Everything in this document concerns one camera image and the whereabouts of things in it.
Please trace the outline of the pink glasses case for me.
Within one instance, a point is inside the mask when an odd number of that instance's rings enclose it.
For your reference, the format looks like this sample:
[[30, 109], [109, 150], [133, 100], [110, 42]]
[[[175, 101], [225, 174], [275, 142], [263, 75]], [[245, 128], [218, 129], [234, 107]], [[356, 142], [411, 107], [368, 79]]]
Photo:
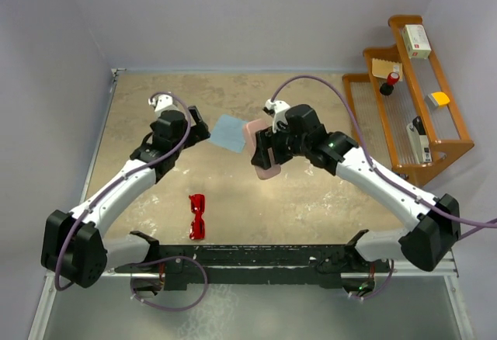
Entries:
[[[272, 127], [269, 127], [268, 124], [264, 120], [253, 120], [251, 122], [248, 122], [244, 127], [242, 128], [242, 133], [245, 139], [245, 147], [247, 149], [248, 155], [250, 157], [250, 164], [251, 164], [251, 159], [255, 151], [254, 144], [252, 142], [252, 138], [250, 135], [252, 133], [255, 133], [257, 130], [263, 130], [263, 129], [272, 129]], [[275, 164], [272, 168], [270, 169], [261, 169], [258, 167], [255, 167], [252, 165], [253, 168], [255, 169], [255, 173], [257, 174], [257, 177], [261, 180], [267, 180], [271, 179], [281, 173], [281, 167], [280, 165]]]

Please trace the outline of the blue cleaning cloth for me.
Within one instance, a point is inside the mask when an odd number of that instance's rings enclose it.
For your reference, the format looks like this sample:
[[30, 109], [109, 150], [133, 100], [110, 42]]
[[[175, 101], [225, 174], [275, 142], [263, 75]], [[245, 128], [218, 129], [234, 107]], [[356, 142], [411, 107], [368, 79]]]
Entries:
[[223, 114], [214, 124], [209, 142], [229, 151], [241, 153], [245, 146], [242, 128], [246, 124], [244, 120]]

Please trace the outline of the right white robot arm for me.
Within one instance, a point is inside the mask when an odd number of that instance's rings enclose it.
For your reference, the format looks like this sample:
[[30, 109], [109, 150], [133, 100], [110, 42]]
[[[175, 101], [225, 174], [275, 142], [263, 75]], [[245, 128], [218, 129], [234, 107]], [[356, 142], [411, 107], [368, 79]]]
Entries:
[[261, 180], [278, 175], [281, 165], [304, 157], [316, 168], [355, 185], [388, 209], [402, 227], [364, 231], [345, 253], [346, 264], [363, 271], [379, 259], [406, 260], [433, 271], [459, 240], [459, 203], [446, 194], [437, 197], [385, 168], [358, 143], [340, 131], [328, 132], [309, 105], [268, 102], [271, 124], [254, 120], [242, 128], [251, 163]]

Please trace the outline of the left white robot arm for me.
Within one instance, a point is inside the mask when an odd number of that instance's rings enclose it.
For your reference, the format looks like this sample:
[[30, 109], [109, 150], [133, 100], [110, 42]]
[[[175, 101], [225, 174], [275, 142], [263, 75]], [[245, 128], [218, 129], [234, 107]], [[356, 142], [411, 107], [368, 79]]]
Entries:
[[158, 242], [140, 231], [105, 241], [110, 226], [142, 193], [171, 171], [185, 148], [205, 141], [210, 132], [198, 109], [170, 109], [151, 124], [141, 145], [123, 168], [94, 196], [68, 212], [55, 210], [46, 221], [41, 264], [57, 279], [83, 288], [108, 269], [135, 264], [141, 271], [157, 268]]

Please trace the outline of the red sunglasses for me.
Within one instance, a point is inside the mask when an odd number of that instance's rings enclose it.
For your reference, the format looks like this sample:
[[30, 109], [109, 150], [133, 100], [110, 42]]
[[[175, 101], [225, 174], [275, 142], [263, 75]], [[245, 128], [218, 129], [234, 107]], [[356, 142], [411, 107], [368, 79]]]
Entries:
[[193, 221], [190, 225], [189, 238], [191, 240], [203, 240], [205, 238], [205, 223], [203, 214], [205, 212], [205, 195], [193, 194], [189, 196], [190, 210], [194, 215]]

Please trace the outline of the red black stamp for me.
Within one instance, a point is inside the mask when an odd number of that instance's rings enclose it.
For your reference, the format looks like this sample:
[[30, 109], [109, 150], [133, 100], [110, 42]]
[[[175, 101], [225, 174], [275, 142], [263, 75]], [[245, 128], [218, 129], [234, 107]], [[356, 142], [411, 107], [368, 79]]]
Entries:
[[394, 91], [394, 86], [399, 82], [400, 74], [397, 72], [390, 72], [386, 81], [380, 87], [380, 94], [389, 96]]

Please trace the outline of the tan paper packet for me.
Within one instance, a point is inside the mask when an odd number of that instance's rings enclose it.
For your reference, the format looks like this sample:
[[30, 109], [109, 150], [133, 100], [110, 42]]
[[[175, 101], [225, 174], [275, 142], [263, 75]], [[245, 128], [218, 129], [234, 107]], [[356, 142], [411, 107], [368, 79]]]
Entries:
[[378, 58], [371, 59], [371, 72], [376, 78], [387, 79], [390, 73], [396, 73], [399, 76], [400, 81], [403, 77], [401, 63]]

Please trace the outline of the wooden tiered shelf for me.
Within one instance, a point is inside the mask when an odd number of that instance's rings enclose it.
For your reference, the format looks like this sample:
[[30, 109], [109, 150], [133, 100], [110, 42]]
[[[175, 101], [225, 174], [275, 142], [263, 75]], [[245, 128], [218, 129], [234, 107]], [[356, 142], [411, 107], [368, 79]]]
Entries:
[[[441, 63], [432, 51], [429, 58], [408, 57], [401, 30], [407, 24], [422, 24], [417, 15], [395, 15], [388, 20], [394, 36], [389, 47], [368, 47], [363, 51], [367, 71], [342, 77], [348, 103], [366, 138], [370, 153], [402, 178], [424, 186], [474, 147]], [[380, 94], [385, 82], [371, 72], [371, 59], [402, 64], [403, 77], [391, 95]], [[445, 92], [450, 104], [430, 109], [425, 102], [429, 93]], [[429, 139], [433, 161], [417, 164], [409, 143], [406, 126], [420, 116]]]

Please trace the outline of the white black device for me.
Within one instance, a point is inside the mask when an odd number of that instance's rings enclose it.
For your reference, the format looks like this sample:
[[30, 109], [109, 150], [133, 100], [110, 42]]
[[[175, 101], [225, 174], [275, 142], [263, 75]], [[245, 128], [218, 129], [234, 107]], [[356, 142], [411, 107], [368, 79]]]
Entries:
[[429, 148], [429, 139], [420, 116], [414, 118], [406, 126], [412, 153], [417, 164], [427, 164], [433, 161]]

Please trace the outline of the yellow grey sponge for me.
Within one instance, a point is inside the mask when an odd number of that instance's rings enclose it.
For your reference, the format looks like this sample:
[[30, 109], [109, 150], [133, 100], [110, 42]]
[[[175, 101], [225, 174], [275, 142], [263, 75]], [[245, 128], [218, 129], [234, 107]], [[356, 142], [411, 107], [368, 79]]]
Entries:
[[425, 97], [425, 102], [430, 109], [441, 109], [450, 104], [450, 97], [445, 92], [433, 92]]

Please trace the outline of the white red box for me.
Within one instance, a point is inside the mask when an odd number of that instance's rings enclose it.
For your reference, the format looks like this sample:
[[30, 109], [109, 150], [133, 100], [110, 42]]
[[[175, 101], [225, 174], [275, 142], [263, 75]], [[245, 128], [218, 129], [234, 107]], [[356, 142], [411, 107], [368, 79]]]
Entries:
[[410, 59], [428, 59], [432, 48], [423, 25], [407, 24], [401, 30], [405, 48]]

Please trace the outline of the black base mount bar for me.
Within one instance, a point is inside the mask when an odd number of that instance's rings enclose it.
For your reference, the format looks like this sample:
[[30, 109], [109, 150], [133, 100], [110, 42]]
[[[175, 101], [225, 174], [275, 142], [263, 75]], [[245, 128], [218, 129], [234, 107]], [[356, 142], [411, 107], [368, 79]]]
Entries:
[[193, 258], [204, 268], [210, 284], [316, 285], [339, 289], [350, 274], [353, 285], [367, 277], [370, 267], [387, 272], [390, 265], [363, 260], [350, 245], [160, 245], [145, 259], [165, 263], [165, 290], [185, 290], [202, 284], [198, 266], [180, 257]]

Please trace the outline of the aluminium frame rail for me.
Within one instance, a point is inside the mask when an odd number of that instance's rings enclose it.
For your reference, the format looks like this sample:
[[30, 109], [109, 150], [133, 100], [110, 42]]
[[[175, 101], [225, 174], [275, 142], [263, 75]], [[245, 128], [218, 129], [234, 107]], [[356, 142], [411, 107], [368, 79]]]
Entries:
[[[345, 245], [162, 245], [154, 238], [145, 241], [149, 249], [144, 260], [135, 262], [117, 252], [108, 255], [109, 265], [102, 268], [97, 258], [91, 258], [75, 285], [89, 288], [116, 273], [144, 281], [142, 290], [151, 293], [186, 290], [190, 284], [202, 285], [203, 295], [209, 284], [312, 285], [342, 289], [355, 300], [367, 300], [381, 294], [393, 276], [442, 276], [461, 337], [474, 338], [456, 288], [459, 273], [453, 254], [443, 257], [435, 269], [424, 271], [404, 259], [367, 261], [356, 251], [355, 241]], [[386, 283], [375, 283], [380, 275], [386, 276]]]

